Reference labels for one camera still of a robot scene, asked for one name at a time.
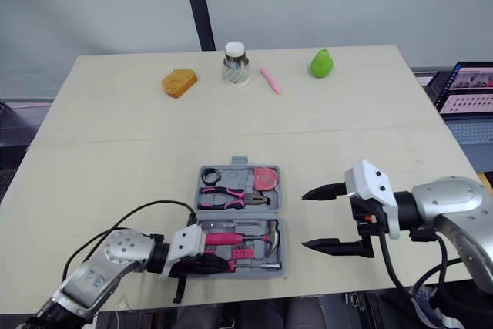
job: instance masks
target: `pink marker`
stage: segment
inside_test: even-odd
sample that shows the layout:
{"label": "pink marker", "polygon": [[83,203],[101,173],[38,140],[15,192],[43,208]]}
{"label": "pink marker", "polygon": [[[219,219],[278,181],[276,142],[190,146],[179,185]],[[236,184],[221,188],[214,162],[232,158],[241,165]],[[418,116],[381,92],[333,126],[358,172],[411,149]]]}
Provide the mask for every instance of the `pink marker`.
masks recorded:
{"label": "pink marker", "polygon": [[265,80],[267,80],[267,82],[269,83],[269,85],[272,88],[272,90],[274,92],[276,92],[277,94],[280,94],[279,84],[274,79],[274,77],[272,77],[272,75],[270,74],[270,72],[265,67],[263,67],[262,69],[260,69],[260,73],[263,75],[263,77],[265,77]]}

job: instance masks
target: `laptop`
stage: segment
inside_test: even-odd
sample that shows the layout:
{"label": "laptop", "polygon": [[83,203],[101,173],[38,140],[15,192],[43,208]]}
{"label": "laptop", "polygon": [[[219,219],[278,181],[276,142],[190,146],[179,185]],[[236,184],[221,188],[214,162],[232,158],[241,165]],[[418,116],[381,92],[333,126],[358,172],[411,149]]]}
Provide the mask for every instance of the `laptop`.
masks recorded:
{"label": "laptop", "polygon": [[434,104],[476,172],[493,171],[493,62],[459,62]]}

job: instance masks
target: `gray tool case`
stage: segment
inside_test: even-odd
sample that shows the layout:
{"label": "gray tool case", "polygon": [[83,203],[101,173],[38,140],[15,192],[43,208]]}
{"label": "gray tool case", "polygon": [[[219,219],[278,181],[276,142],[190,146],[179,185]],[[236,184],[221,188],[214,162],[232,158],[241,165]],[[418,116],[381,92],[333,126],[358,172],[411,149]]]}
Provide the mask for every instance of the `gray tool case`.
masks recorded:
{"label": "gray tool case", "polygon": [[[216,169],[220,172],[220,180],[215,186],[224,186],[230,189],[242,189],[246,193],[260,192],[253,188],[253,170],[255,168],[268,167],[277,172],[277,185],[272,190],[264,191],[262,194],[270,198],[269,204],[246,204],[243,209],[225,209],[225,210],[199,210],[199,203],[224,204],[235,200],[234,196],[222,193],[201,193],[201,188],[208,188],[202,180],[202,174],[206,169]],[[246,157],[233,157],[231,164],[228,166],[203,166],[199,171],[199,181],[196,191],[195,205],[197,207],[197,223],[202,227],[204,233],[239,233],[245,236],[262,237],[268,232],[268,223],[273,220],[277,223],[279,232],[279,244],[277,249],[269,257],[266,257],[266,252],[269,250],[269,244],[263,240],[246,240],[238,245],[222,245],[208,246],[206,245],[206,253],[214,253],[225,260],[232,260],[232,255],[242,256],[247,252],[248,255],[253,254],[253,258],[240,258],[234,260],[236,264],[241,264],[242,267],[237,267],[234,272],[201,275],[202,278],[270,278],[281,277],[286,269],[286,259],[284,255],[284,231],[283,222],[277,216],[282,204],[282,179],[277,166],[254,166],[248,164]],[[266,267],[248,267],[248,265],[260,264],[280,264],[280,268]]]}

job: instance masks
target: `gray wall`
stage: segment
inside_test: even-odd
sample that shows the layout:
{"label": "gray wall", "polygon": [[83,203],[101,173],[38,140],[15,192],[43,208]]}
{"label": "gray wall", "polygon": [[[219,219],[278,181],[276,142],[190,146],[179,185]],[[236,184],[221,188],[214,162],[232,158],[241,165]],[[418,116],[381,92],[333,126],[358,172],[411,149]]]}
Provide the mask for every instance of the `gray wall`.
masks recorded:
{"label": "gray wall", "polygon": [[411,66],[493,60],[493,0],[207,0],[216,47],[395,44]]}
{"label": "gray wall", "polygon": [[189,0],[0,0],[0,100],[54,98],[77,55],[197,50]]}

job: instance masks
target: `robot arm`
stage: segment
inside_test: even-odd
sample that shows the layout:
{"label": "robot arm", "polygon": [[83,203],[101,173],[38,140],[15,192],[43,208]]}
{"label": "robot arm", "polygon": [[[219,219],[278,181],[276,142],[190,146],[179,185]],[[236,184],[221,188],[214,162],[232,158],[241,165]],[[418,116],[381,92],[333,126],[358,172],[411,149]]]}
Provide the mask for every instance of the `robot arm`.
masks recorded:
{"label": "robot arm", "polygon": [[131,272],[146,270],[166,279],[190,272],[213,274],[227,270],[227,261],[203,254],[204,244],[203,231],[195,224],[176,232],[171,245],[132,229],[115,230],[23,327],[83,327],[92,322],[120,280]]}
{"label": "robot arm", "polygon": [[304,246],[334,256],[373,257],[371,235],[410,230],[412,240],[443,233],[455,246],[478,288],[493,294],[493,197],[473,180],[450,176],[393,193],[387,175],[366,160],[345,173],[345,183],[311,190],[303,199],[329,200],[347,194],[362,239],[319,239]]}

